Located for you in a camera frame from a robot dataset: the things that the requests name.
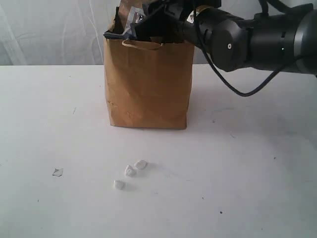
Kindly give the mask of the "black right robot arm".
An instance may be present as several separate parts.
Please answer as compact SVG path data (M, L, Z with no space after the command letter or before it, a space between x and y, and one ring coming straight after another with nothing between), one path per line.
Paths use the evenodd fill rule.
M173 37L205 50L219 69L316 74L317 11L311 3L288 7L264 1L279 15L258 13L243 19L221 9L219 0L156 0L143 5L140 22L131 24L140 41Z

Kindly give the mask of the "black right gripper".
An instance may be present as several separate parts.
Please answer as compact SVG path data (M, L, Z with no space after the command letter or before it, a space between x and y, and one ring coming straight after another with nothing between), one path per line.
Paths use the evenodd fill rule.
M205 44L212 42L212 17L209 8L219 8L220 0L155 0L146 4L146 16L131 23L131 31L138 41L183 42L198 44L194 25L193 5L207 12L197 16L201 38Z

